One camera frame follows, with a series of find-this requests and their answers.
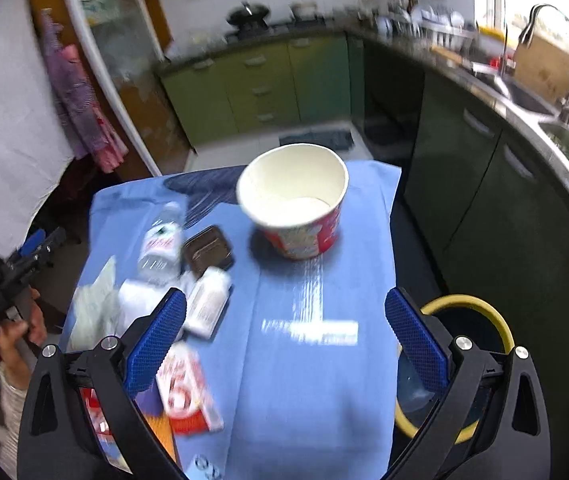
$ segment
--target metal screw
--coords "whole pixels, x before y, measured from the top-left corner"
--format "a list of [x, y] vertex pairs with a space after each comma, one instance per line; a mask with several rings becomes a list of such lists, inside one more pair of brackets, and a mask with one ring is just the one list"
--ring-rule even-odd
[[515, 355], [520, 359], [526, 359], [529, 356], [529, 351], [524, 346], [516, 346]]
[[113, 350], [115, 347], [118, 346], [118, 338], [112, 335], [105, 337], [100, 346], [105, 350]]
[[55, 354], [55, 345], [47, 345], [42, 349], [44, 357], [51, 357], [53, 354]]
[[455, 344], [458, 346], [460, 350], [471, 350], [471, 347], [473, 346], [471, 339], [463, 335], [456, 338]]

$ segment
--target blue tablecloth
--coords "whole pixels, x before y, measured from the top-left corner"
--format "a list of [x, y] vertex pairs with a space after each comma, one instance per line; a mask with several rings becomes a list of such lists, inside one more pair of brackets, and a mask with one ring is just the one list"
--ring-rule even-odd
[[[117, 285], [135, 277], [142, 236], [169, 201], [198, 211], [190, 215], [186, 237], [218, 224], [233, 247], [234, 286], [218, 332], [208, 342], [188, 340], [200, 354], [225, 428], [179, 438], [183, 464], [204, 454], [228, 480], [369, 480], [386, 471], [397, 339], [384, 299], [395, 286], [389, 216], [400, 170], [370, 161], [347, 168], [340, 237], [305, 262], [277, 255], [232, 191], [207, 196], [189, 185], [182, 189], [187, 196], [167, 189], [160, 177], [95, 196], [80, 285], [92, 283], [111, 256]], [[198, 173], [188, 178], [197, 182]], [[71, 310], [63, 341], [73, 324]], [[340, 327], [350, 335], [331, 336]]]

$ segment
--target white paper cup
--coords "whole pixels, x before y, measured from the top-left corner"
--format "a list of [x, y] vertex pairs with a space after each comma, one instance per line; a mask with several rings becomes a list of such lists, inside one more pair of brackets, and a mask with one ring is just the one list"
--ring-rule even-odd
[[333, 151], [290, 144], [256, 158], [240, 175], [238, 202], [276, 249], [288, 258], [312, 258], [330, 248], [349, 173]]

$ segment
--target small white bottle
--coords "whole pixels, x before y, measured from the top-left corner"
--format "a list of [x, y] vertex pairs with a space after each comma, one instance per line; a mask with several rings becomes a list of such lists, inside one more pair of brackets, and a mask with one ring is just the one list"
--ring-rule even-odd
[[183, 211], [176, 202], [169, 202], [154, 219], [144, 235], [138, 276], [156, 285], [165, 285], [180, 275]]
[[228, 272], [209, 267], [196, 282], [186, 300], [185, 330], [205, 339], [211, 338], [231, 288]]

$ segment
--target faucet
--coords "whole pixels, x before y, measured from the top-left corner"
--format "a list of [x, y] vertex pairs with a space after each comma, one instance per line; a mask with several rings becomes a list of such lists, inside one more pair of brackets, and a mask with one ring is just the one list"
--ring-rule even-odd
[[[523, 44], [526, 47], [530, 47], [531, 46], [531, 41], [533, 40], [533, 27], [535, 26], [535, 22], [538, 19], [538, 14], [539, 12], [544, 8], [544, 7], [551, 7], [552, 9], [557, 10], [557, 12], [559, 12], [565, 20], [567, 20], [568, 24], [569, 24], [569, 19], [567, 18], [567, 16], [565, 15], [565, 13], [563, 13], [560, 9], [558, 9], [555, 6], [552, 6], [551, 4], [537, 4], [534, 5], [533, 7], [531, 7], [531, 13], [529, 14], [529, 22], [526, 24], [526, 26], [522, 29], [522, 33], [520, 33], [520, 37], [518, 39], [518, 43], [519, 44]], [[560, 121], [562, 121], [564, 124], [568, 124], [569, 123], [569, 90], [568, 90], [568, 94], [567, 97], [565, 97], [564, 99], [562, 99], [562, 108], [560, 109], [560, 113], [557, 117]]]

